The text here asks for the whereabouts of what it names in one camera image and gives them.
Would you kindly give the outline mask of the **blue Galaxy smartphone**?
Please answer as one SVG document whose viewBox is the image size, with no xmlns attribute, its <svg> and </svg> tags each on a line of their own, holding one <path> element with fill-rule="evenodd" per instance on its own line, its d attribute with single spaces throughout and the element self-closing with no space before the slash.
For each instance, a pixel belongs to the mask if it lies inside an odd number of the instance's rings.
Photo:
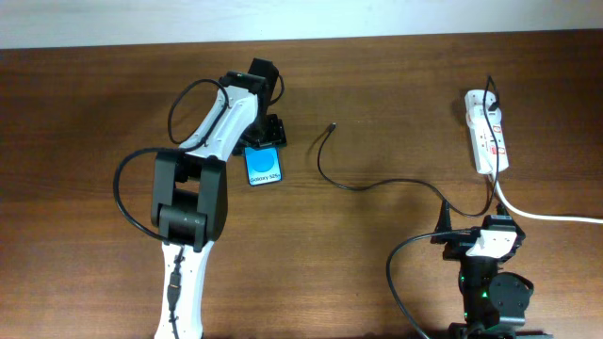
<svg viewBox="0 0 603 339">
<path fill-rule="evenodd" d="M 278 151 L 275 147 L 244 150 L 248 180 L 251 186 L 262 186 L 283 179 Z"/>
</svg>

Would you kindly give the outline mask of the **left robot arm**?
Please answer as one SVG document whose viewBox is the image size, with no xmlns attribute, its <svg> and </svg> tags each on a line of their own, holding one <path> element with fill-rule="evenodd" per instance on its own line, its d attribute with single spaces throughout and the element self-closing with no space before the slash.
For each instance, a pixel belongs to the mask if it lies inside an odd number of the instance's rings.
<svg viewBox="0 0 603 339">
<path fill-rule="evenodd" d="M 216 101 L 174 152 L 155 158 L 151 220 L 162 236 L 164 287 L 158 338 L 201 338 L 204 275 L 228 214 L 227 161 L 286 145 L 283 122 L 268 109 L 283 78 L 256 58 L 218 81 Z"/>
</svg>

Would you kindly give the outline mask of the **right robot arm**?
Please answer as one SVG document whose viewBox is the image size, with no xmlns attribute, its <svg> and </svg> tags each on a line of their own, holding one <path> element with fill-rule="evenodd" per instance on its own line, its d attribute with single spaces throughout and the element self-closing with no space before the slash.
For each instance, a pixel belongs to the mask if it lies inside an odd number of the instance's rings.
<svg viewBox="0 0 603 339">
<path fill-rule="evenodd" d="M 463 297 L 464 323 L 452 323 L 452 338 L 515 338 L 525 325 L 533 283 L 501 265 L 510 260 L 526 238 L 504 207 L 484 218 L 480 227 L 454 230 L 450 205 L 441 205 L 433 244 L 443 244 L 443 259 L 460 264 L 458 286 Z"/>
</svg>

